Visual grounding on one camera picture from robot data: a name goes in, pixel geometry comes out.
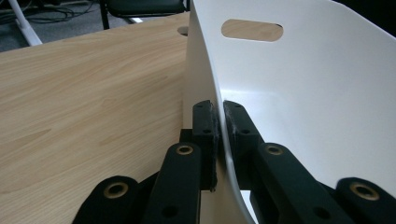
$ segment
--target table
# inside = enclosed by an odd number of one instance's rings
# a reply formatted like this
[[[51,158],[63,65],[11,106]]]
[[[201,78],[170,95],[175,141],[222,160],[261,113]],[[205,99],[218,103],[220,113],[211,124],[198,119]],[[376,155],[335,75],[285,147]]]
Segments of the table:
[[[70,223],[177,142],[189,14],[0,54],[0,223]]]

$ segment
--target chair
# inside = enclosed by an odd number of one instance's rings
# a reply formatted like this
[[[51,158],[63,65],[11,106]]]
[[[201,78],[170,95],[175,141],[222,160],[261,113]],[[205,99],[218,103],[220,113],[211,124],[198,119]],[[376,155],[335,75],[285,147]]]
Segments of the chair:
[[[119,18],[161,17],[190,11],[190,0],[100,0],[103,28],[109,29],[107,12]]]

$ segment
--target chair seat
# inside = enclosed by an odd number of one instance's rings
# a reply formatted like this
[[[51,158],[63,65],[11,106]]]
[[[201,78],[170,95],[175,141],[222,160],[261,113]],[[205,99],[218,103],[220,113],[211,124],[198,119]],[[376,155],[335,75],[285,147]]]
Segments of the chair seat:
[[[180,0],[107,0],[107,10],[113,15],[175,14],[186,10]]]

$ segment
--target carpeted floor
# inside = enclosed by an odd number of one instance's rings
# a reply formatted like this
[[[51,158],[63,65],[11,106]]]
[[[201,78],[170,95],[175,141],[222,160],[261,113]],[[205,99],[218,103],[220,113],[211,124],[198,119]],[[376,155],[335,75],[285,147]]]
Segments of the carpeted floor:
[[[76,4],[62,5],[74,12],[83,12],[88,9],[91,2],[79,2]],[[60,13],[46,13],[39,17],[59,18]],[[125,19],[115,18],[109,15],[110,28],[128,25],[131,22]],[[70,21],[62,21],[55,23],[34,23],[30,21],[31,26],[37,33],[43,43],[55,40],[65,39],[78,35],[85,35],[103,30],[100,15],[99,4],[94,2],[90,9],[90,13],[75,17]],[[21,31],[15,21],[0,24],[0,52],[29,47]]]

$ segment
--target oval handle cutout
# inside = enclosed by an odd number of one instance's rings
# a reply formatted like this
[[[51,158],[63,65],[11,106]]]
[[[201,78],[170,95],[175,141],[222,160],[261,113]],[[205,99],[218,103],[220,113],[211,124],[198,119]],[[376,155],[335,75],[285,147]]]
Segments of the oval handle cutout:
[[[221,33],[230,38],[274,42],[283,35],[283,27],[270,22],[231,19],[222,24]]]

